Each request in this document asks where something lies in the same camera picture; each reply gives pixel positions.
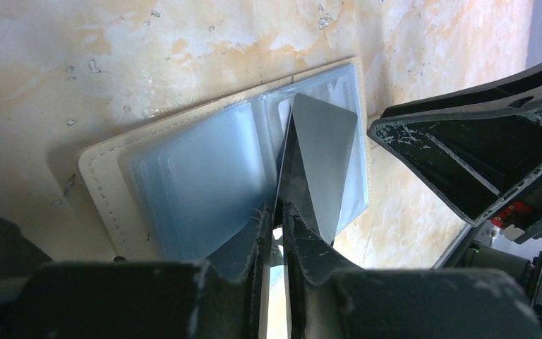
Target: marble surface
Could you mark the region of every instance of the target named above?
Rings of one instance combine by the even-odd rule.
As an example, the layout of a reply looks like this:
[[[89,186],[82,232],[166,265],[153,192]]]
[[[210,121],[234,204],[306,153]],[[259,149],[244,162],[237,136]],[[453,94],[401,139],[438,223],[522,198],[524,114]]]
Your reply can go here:
[[[531,9],[531,0],[1,0],[0,216],[55,259],[109,261],[113,246],[77,176],[83,148],[351,55],[376,119],[389,105],[523,70]],[[368,268],[430,267],[462,222],[369,143],[371,208],[336,247]],[[283,336],[284,305],[271,300],[270,335]]]

